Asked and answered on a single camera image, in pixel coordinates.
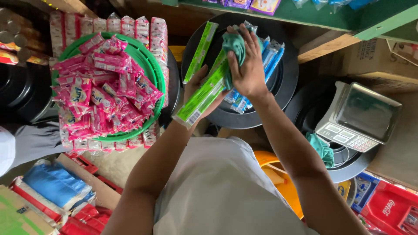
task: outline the orange bucket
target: orange bucket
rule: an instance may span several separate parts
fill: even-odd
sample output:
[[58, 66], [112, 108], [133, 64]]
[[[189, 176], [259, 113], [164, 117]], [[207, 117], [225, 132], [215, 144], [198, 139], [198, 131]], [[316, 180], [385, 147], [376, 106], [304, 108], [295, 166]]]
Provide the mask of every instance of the orange bucket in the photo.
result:
[[[273, 166], [281, 168], [280, 161], [274, 153], [270, 153], [267, 151], [255, 151], [254, 154], [260, 167], [264, 167], [267, 164], [272, 164]], [[295, 212], [295, 214], [299, 217], [299, 219], [302, 219], [303, 212], [302, 212], [301, 204], [299, 202], [298, 193], [296, 192], [295, 185], [293, 184], [288, 174], [285, 174], [277, 170], [274, 170], [274, 171], [277, 173], [277, 175], [287, 180], [287, 184], [275, 185], [277, 190], [286, 199], [286, 201], [289, 203], [290, 207]]]

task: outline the scale display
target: scale display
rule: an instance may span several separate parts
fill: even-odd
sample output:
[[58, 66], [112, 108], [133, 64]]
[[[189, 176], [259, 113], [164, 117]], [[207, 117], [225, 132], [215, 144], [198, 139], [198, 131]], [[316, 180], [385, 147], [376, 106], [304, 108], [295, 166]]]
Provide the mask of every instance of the scale display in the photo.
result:
[[385, 144], [402, 105], [355, 82], [335, 85], [334, 100], [315, 132], [359, 152]]

